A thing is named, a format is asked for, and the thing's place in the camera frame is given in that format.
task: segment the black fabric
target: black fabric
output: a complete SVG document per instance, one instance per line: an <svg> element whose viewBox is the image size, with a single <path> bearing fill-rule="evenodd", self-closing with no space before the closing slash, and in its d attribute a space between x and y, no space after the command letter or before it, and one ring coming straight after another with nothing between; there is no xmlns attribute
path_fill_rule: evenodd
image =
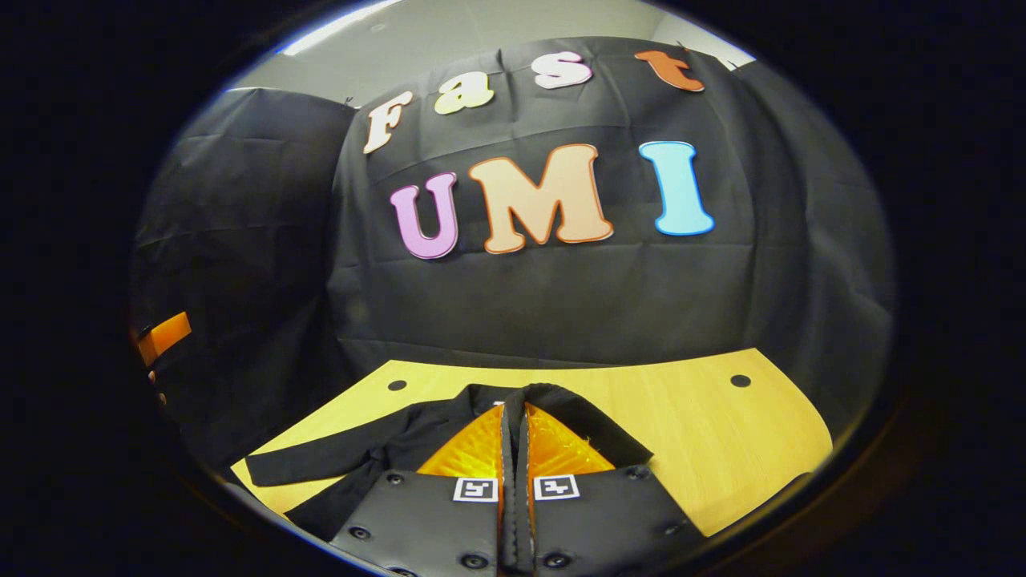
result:
<svg viewBox="0 0 1026 577"><path fill-rule="evenodd" d="M836 438L883 379L897 301L891 233L869 176L823 112L762 63L734 74L791 151L807 223L800 331L759 350L808 396Z"/></svg>
<svg viewBox="0 0 1026 577"><path fill-rule="evenodd" d="M660 80L634 57L646 49L685 61L705 90ZM531 61L561 50L580 53L594 76L539 87ZM327 291L347 358L361 373L389 359L559 368L756 347L811 396L836 437L879 383L893 314L890 246L852 152L829 123L808 120L804 101L786 102L793 88L751 66L732 73L712 56L643 40L544 40L452 63L365 104L343 146L328 230ZM470 71L488 74L492 101L435 113L438 86ZM391 141L364 154L369 111L406 89L413 101ZM709 233L668 236L654 225L660 189L637 149L664 140L697 149L702 202L716 223ZM537 183L549 153L574 143L598 150L595 181L614 235L546 245L528 237L517 253L485 253L487 215L469 167L509 157ZM459 242L422 261L403 245L389 198L446 171L458 178ZM434 235L430 194L418 209L424 234Z"/></svg>
<svg viewBox="0 0 1026 577"><path fill-rule="evenodd" d="M558 418L580 411L564 423L590 439L615 466L646 462L652 452L632 438L587 399L556 385L537 383L522 389L468 385L450 400L410 405L359 427L301 445L246 457L258 487L285 485L345 474L327 489L285 512L292 523L324 540L342 528L371 486L387 469L417 470L453 435L496 401L507 408L530 402ZM518 432L510 438L519 438Z"/></svg>
<svg viewBox="0 0 1026 577"><path fill-rule="evenodd" d="M196 456L243 457L355 380L331 337L325 208L354 109L271 89L219 97L182 132L147 197L132 322L185 311L157 387Z"/></svg>

